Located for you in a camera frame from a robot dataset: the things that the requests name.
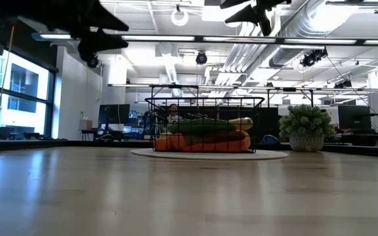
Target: green plant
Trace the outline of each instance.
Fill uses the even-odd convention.
[[[280,119],[280,136],[290,136],[295,133],[305,136],[324,135],[330,138],[335,130],[330,124],[331,117],[327,112],[321,112],[317,107],[309,105],[289,106],[289,115]]]

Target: round white mat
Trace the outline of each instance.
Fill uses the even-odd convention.
[[[256,150],[256,153],[185,153],[154,151],[152,148],[134,149],[132,154],[145,157],[194,159],[194,160],[269,160],[285,158],[286,153],[278,151]]]

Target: potted plant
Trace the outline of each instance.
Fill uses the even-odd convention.
[[[320,151],[324,138],[335,135],[326,111],[309,105],[289,106],[289,115],[280,120],[280,136],[289,137],[294,151]]]

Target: black wire basket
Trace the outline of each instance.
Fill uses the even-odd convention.
[[[254,153],[262,97],[146,98],[154,151]]]

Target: wooden table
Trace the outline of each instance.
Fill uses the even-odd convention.
[[[179,161],[0,152],[0,235],[378,235],[378,157]]]

